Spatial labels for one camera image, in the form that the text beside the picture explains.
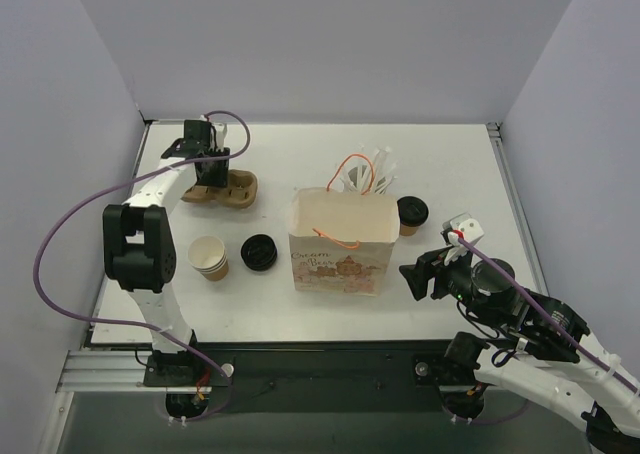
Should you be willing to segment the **brown cardboard cup carrier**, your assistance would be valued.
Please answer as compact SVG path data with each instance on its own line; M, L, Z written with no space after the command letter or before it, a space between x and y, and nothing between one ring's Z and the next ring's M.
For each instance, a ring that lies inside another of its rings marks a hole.
M228 171L228 182L224 188L194 185L181 200L187 203L216 202L232 209L246 209L256 200L258 179L250 171L232 169Z

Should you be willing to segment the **black cup lid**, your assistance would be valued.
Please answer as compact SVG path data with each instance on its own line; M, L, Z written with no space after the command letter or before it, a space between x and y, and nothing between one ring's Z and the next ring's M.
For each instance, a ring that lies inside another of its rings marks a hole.
M397 200L400 224L407 227L420 227L429 217L429 208L420 198L404 196Z

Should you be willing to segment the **stack of brown paper cups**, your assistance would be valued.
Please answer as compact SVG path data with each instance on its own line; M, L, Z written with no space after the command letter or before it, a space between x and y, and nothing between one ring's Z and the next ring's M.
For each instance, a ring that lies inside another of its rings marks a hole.
M202 236L195 239L187 252L189 264L205 279L218 282L229 272L225 244L215 236Z

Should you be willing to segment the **paper takeout bag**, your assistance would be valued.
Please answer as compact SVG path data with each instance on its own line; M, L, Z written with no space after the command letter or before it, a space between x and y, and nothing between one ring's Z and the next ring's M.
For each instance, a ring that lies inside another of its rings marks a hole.
M358 159L364 186L337 191L333 183ZM294 195L287 230L294 287L298 291L378 296L383 290L400 220L396 199L374 191L377 170L361 153L347 156L322 187Z

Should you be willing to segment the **single brown paper cup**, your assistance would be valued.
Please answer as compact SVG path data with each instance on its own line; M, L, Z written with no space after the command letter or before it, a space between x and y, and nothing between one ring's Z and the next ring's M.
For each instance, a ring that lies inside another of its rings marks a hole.
M403 237L410 237L415 235L419 230L419 228L420 228L420 225L414 226L414 225L407 225L407 224L401 223L399 234Z

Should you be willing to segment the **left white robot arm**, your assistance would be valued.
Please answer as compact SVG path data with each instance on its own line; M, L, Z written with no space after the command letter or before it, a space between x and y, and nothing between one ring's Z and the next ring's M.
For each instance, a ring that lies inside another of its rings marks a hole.
M161 172L124 203L103 211L105 273L131 296L150 326L147 372L182 385L195 383L207 368L199 355L185 348L196 343L196 336L171 286L177 254L169 214L198 182L206 187L226 185L226 134L224 124L206 118L186 120L183 135L160 157Z

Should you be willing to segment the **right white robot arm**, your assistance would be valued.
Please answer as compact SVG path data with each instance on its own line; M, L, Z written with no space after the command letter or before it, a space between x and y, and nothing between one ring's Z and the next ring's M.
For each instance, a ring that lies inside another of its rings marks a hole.
M602 453L638 452L639 383L587 322L562 301L522 287L507 262L475 262L476 249L449 260L452 251L429 251L399 268L415 300L450 296L471 325L487 330L459 332L440 364L416 365L417 375L435 382L474 381L464 393L442 395L452 419L476 421L486 388L496 386L558 414Z

